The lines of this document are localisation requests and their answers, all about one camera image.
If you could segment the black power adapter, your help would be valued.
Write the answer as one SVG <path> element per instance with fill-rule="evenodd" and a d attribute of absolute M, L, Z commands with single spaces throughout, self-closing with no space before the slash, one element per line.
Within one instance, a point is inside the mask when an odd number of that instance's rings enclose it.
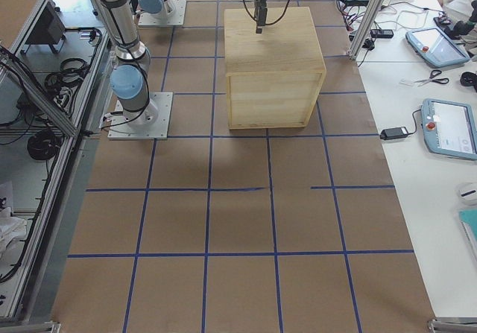
<path fill-rule="evenodd" d="M 385 128 L 379 134 L 379 138 L 384 141 L 404 139 L 407 136 L 409 136 L 409 132 L 406 127 Z"/>

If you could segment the teach pendant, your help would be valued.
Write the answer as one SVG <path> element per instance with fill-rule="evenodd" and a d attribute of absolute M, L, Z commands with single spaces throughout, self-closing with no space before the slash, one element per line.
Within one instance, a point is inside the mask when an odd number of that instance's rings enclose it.
<path fill-rule="evenodd" d="M 436 27 L 408 31 L 405 39 L 414 51 L 435 69 L 460 65 L 470 60 L 464 49 L 459 48 Z"/>
<path fill-rule="evenodd" d="M 476 161 L 476 123 L 469 104 L 427 98 L 421 115 L 431 153 Z"/>

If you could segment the upper teach pendant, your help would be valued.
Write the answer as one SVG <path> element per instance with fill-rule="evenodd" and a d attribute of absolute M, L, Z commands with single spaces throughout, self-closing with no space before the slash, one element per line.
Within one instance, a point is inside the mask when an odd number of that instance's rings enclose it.
<path fill-rule="evenodd" d="M 460 65 L 470 60 L 464 49 L 459 48 L 436 27 L 408 31 L 405 39 L 414 51 L 435 69 Z"/>

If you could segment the teal notebook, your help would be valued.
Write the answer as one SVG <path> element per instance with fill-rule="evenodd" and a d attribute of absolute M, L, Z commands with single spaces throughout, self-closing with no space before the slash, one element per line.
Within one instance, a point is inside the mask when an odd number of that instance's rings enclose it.
<path fill-rule="evenodd" d="M 476 209 L 465 209 L 458 213 L 459 221 L 466 233 L 474 256 L 476 256 Z"/>

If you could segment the aluminium frame rail left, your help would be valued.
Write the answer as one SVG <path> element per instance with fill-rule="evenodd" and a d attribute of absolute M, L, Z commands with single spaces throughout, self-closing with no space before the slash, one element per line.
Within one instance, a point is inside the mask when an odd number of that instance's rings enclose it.
<path fill-rule="evenodd" d="M 75 126 L 68 115 L 55 103 L 50 101 L 45 90 L 33 81 L 33 76 L 20 64 L 19 58 L 7 48 L 1 46 L 1 67 L 11 76 L 22 91 L 38 109 L 52 121 L 52 123 L 68 137 L 76 137 L 79 128 Z"/>

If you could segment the lower teach pendant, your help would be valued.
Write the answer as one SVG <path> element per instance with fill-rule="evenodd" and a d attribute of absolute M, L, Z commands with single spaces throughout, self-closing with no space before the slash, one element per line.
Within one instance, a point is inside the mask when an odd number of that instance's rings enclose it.
<path fill-rule="evenodd" d="M 431 153 L 476 161 L 476 123 L 469 104 L 427 98 L 421 115 Z"/>

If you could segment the black small device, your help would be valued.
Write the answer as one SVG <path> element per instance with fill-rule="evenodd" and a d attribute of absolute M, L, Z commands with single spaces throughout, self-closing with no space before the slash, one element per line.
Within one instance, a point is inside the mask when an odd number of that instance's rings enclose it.
<path fill-rule="evenodd" d="M 391 39 L 394 32 L 391 29 L 371 29 L 370 35 L 374 39 Z"/>

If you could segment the black box under frame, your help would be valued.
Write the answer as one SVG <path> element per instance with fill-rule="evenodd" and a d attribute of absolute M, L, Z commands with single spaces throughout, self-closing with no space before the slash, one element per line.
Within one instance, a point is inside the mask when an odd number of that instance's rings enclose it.
<path fill-rule="evenodd" d="M 27 45 L 56 45 L 65 38 L 65 26 L 48 2 L 26 40 Z"/>

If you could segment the aluminium frame post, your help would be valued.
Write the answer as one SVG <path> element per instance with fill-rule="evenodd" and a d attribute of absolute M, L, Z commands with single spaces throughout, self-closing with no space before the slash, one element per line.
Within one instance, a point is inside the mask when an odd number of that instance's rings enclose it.
<path fill-rule="evenodd" d="M 377 13 L 379 12 L 380 7 L 382 6 L 384 0 L 370 0 L 366 11 L 364 13 L 361 24 L 359 25 L 358 30 L 351 42 L 349 56 L 351 60 L 355 60 L 358 56 L 358 53 L 361 47 L 364 44 L 365 39 L 370 33 L 371 25 L 373 24 Z"/>

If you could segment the wooden drawer cabinet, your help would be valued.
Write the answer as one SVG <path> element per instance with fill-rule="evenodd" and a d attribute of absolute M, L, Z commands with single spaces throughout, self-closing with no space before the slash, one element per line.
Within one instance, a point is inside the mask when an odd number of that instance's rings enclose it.
<path fill-rule="evenodd" d="M 258 34 L 243 9 L 224 11 L 228 127 L 305 127 L 326 77 L 308 7 Z"/>

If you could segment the black scissors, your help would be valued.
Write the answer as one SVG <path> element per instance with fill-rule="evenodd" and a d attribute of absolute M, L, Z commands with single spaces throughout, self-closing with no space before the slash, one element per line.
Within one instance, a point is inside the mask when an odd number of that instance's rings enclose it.
<path fill-rule="evenodd" d="M 442 75 L 442 71 L 439 69 L 432 70 L 429 74 L 429 77 L 423 80 L 416 80 L 414 83 L 418 83 L 419 86 L 424 86 L 427 83 L 438 83 L 441 85 L 448 84 L 449 78 L 447 77 L 440 77 Z"/>

